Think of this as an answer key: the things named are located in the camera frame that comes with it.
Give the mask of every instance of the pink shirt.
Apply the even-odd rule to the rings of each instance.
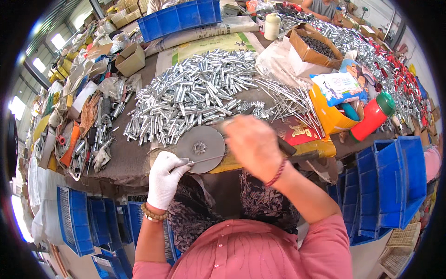
[[[173,267],[136,262],[133,278],[352,278],[341,216],[310,225],[299,250],[296,240],[270,224],[227,220],[206,230]]]

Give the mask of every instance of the blue plastic bin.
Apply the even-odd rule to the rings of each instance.
[[[88,222],[87,193],[58,186],[57,202],[63,241],[79,257],[94,253]]]
[[[345,174],[339,175],[338,183],[336,185],[327,184],[327,193],[339,205],[339,208],[342,208],[341,187],[344,186],[345,186]]]
[[[128,277],[122,268],[121,262],[117,257],[105,254],[91,255],[99,277],[103,279],[127,279]]]
[[[124,248],[118,249],[113,252],[109,252],[107,250],[101,249],[102,254],[110,256],[110,257],[116,257],[119,259],[119,262],[121,263],[122,269],[124,270],[124,273],[128,278],[132,278],[132,266],[130,262],[128,261],[127,254],[124,251]]]
[[[353,167],[345,173],[345,190],[342,205],[342,216],[350,240],[353,238],[353,227],[356,222],[356,210],[359,199],[358,168]]]
[[[378,172],[375,163],[375,147],[368,147],[355,155],[359,176],[359,236],[379,237]]]
[[[222,21],[219,0],[194,0],[138,19],[145,42],[163,36]]]
[[[141,204],[142,202],[136,201],[127,202],[128,216],[130,219],[130,229],[132,230],[133,244],[135,245],[135,249],[138,242],[139,232],[141,230],[142,220],[143,218],[145,218],[141,210]],[[173,244],[173,232],[167,220],[164,220],[163,225],[165,239],[167,236],[165,244],[166,259],[167,262],[173,266],[173,264],[181,256],[181,252]]]
[[[124,244],[130,244],[133,242],[132,234],[130,233],[130,221],[128,219],[127,205],[116,206],[116,218],[118,219],[119,235],[121,241]]]
[[[88,218],[90,219],[91,236],[96,247],[108,244],[111,236],[108,231],[105,203],[102,198],[89,196],[87,198]]]
[[[104,198],[105,211],[107,213],[108,231],[110,232],[111,242],[108,245],[102,245],[101,248],[108,251],[116,251],[122,248],[121,236],[119,234],[118,220],[116,218],[115,201]]]
[[[377,238],[359,235],[358,232],[359,232],[359,212],[360,211],[361,211],[360,206],[358,206],[357,211],[356,211],[356,220],[358,220],[358,221],[353,224],[353,230],[351,233],[352,237],[350,238],[350,246],[361,245],[361,244],[369,243],[369,242],[372,242],[375,240],[379,240],[384,235],[388,234],[392,230],[391,228],[379,228]]]
[[[426,198],[426,166],[419,136],[376,140],[378,225],[405,229]]]

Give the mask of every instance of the green bottle cap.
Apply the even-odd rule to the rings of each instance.
[[[376,102],[385,115],[389,116],[395,112],[395,101],[389,93],[382,91],[376,96]]]

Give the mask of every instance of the person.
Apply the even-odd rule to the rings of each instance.
[[[334,0],[304,0],[301,8],[304,12],[312,13],[316,18],[342,27],[341,17],[336,14]]]
[[[188,159],[161,152],[149,175],[143,207],[151,218],[143,218],[133,278],[352,278],[349,238],[336,202],[283,159],[268,124],[236,116],[223,125],[229,149],[246,170],[240,196],[247,219],[223,220],[214,213],[199,185],[186,186],[193,181],[183,177]],[[292,229],[299,214],[310,225],[300,249]],[[182,252],[173,267],[158,220],[167,215]],[[271,216],[279,216],[274,225]]]

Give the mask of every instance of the window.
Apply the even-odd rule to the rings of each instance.
[[[11,196],[12,208],[14,210],[14,215],[16,216],[17,224],[22,233],[23,239],[26,242],[34,242],[33,237],[30,235],[28,229],[26,228],[25,220],[23,219],[23,208],[22,202],[18,196]]]
[[[58,49],[61,50],[63,46],[65,45],[65,40],[62,38],[62,35],[57,33],[54,38],[51,39],[51,42],[53,45]]]
[[[19,97],[14,96],[12,103],[9,105],[9,109],[13,114],[16,115],[17,120],[22,120],[23,112],[25,111],[26,105]]]
[[[43,65],[42,61],[39,58],[34,59],[33,65],[39,70],[39,72],[43,73],[45,71],[46,66]]]

